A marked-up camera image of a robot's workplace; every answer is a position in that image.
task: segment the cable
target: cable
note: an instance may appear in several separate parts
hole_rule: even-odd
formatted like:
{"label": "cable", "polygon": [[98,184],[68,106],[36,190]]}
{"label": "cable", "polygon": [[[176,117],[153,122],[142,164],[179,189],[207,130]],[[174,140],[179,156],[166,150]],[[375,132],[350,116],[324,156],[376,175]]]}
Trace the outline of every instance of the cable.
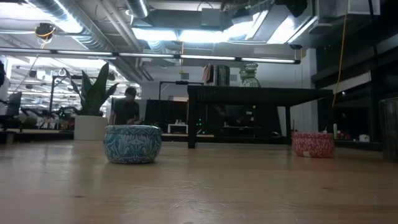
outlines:
{"label": "cable", "polygon": [[199,7],[203,4],[203,3],[207,3],[212,9],[214,9],[214,7],[208,2],[208,1],[201,1],[197,7],[197,11],[199,11]]}
{"label": "cable", "polygon": [[[48,32],[48,33],[46,33],[46,34],[38,34],[38,33],[36,33],[36,30],[37,30],[37,28],[35,29],[35,34],[36,34],[37,37],[45,37],[45,41],[44,41],[44,43],[42,44],[42,46],[40,47],[40,49],[44,49],[44,47],[45,47],[49,42],[51,42],[51,40],[49,41],[49,37],[55,32],[55,27],[54,27],[50,32]],[[15,90],[13,90],[12,92],[16,92],[16,91],[19,89],[19,87],[21,87],[21,85],[22,85],[23,82],[26,80],[26,78],[29,76],[29,73],[32,71],[33,67],[35,66],[35,64],[36,64],[36,62],[37,62],[37,59],[39,59],[39,54],[36,55],[36,58],[35,58],[35,60],[33,61],[33,64],[32,64],[32,66],[30,67],[29,71],[26,73],[26,76],[24,77],[24,79],[23,79],[23,80],[21,81],[21,83],[17,86],[17,88],[15,88]]]}
{"label": "cable", "polygon": [[337,91],[338,91],[338,84],[340,83],[340,77],[341,77],[341,67],[343,65],[344,42],[345,42],[345,39],[346,39],[347,13],[348,12],[346,11],[346,14],[344,15],[343,38],[341,40],[341,52],[340,52],[340,64],[339,64],[339,67],[338,67],[338,78],[337,78],[337,83],[336,83],[336,91],[335,91],[335,95],[333,97],[333,103],[331,104],[332,108],[335,107],[336,96],[337,96]]}

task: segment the table surface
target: table surface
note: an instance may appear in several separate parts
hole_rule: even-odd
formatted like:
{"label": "table surface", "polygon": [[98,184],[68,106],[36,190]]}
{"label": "table surface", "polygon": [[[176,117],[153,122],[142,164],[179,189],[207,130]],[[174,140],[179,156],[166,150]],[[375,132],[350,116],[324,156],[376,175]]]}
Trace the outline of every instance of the table surface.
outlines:
{"label": "table surface", "polygon": [[109,163],[101,141],[2,146],[1,223],[396,223],[398,166],[382,153],[163,142],[153,164]]}
{"label": "table surface", "polygon": [[254,88],[236,86],[188,86],[188,94],[197,103],[226,105],[256,105],[269,103],[276,106],[295,106],[333,94],[332,90],[302,88]]}

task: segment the man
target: man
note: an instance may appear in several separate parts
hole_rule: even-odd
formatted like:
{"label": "man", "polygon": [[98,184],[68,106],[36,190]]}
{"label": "man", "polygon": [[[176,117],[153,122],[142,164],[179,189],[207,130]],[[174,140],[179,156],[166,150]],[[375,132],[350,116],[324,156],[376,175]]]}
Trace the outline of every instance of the man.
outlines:
{"label": "man", "polygon": [[140,124],[139,121],[139,105],[134,100],[136,99],[137,90],[134,87],[128,87],[124,92],[126,96],[122,100],[114,102],[109,124],[124,125],[124,124]]}
{"label": "man", "polygon": [[0,87],[4,84],[5,79],[6,79],[6,69],[4,68],[4,64],[0,61]]}

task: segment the tin lid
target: tin lid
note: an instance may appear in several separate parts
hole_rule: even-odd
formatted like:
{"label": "tin lid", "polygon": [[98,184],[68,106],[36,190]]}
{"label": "tin lid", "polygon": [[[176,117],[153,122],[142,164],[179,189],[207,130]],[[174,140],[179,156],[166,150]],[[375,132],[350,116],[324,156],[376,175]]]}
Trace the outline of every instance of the tin lid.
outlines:
{"label": "tin lid", "polygon": [[155,126],[147,125],[109,125],[105,129],[106,134],[142,134],[161,135],[162,130]]}

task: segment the desk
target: desk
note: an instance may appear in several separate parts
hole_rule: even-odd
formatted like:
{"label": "desk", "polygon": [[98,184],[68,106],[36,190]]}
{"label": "desk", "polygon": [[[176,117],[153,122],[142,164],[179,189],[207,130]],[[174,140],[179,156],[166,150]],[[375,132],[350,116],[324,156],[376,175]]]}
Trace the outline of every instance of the desk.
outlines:
{"label": "desk", "polygon": [[334,116],[331,108],[332,90],[314,90],[299,88],[251,88],[231,86],[188,86],[188,148],[194,149],[197,142],[198,104],[223,105],[261,105],[273,104],[285,107],[286,143],[291,144],[290,107],[313,100],[325,98],[330,102],[327,110],[327,130],[333,132]]}

